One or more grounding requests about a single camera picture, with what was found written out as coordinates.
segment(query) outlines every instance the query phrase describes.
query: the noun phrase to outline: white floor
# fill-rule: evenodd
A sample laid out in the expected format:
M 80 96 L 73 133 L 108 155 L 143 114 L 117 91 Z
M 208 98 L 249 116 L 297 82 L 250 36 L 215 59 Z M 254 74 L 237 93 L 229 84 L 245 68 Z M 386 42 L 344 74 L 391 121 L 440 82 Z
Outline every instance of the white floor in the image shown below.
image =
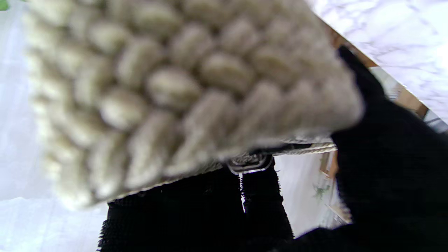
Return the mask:
M 0 252 L 94 251 L 107 206 L 69 212 L 52 196 L 38 166 L 39 147 L 28 104 L 19 13 L 0 13 Z M 320 155 L 277 159 L 284 205 L 296 235 L 316 226 L 322 202 L 313 198 Z

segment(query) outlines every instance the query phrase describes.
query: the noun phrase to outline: marble surface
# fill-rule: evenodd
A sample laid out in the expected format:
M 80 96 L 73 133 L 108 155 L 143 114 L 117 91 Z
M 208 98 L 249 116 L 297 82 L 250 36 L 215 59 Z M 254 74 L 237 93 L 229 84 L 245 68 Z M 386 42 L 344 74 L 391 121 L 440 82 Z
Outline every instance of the marble surface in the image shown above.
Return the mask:
M 448 0 L 308 0 L 314 12 L 448 122 Z

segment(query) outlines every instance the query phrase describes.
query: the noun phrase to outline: chunky knit texture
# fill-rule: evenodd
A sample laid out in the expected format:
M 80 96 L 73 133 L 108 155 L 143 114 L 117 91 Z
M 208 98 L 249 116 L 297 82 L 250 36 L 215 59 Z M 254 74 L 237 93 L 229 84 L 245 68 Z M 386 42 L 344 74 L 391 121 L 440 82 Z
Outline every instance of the chunky knit texture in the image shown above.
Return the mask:
M 31 0 L 44 169 L 71 208 L 184 177 L 363 106 L 302 0 Z

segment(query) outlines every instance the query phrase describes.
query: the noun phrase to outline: green leaf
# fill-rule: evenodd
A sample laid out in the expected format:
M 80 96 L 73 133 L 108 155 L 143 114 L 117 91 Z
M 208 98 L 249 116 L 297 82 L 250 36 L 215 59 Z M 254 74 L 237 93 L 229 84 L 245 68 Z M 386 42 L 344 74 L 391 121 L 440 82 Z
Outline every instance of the green leaf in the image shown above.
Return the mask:
M 9 9 L 9 4 L 7 0 L 0 0 L 0 11 L 5 11 Z

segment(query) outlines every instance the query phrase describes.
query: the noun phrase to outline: knitted item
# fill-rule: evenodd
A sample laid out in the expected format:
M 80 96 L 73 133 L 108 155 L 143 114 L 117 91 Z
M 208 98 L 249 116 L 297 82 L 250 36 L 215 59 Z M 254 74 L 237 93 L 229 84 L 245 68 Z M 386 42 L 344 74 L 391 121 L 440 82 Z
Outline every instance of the knitted item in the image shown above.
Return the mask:
M 30 0 L 44 169 L 70 208 L 206 172 L 363 105 L 302 0 Z

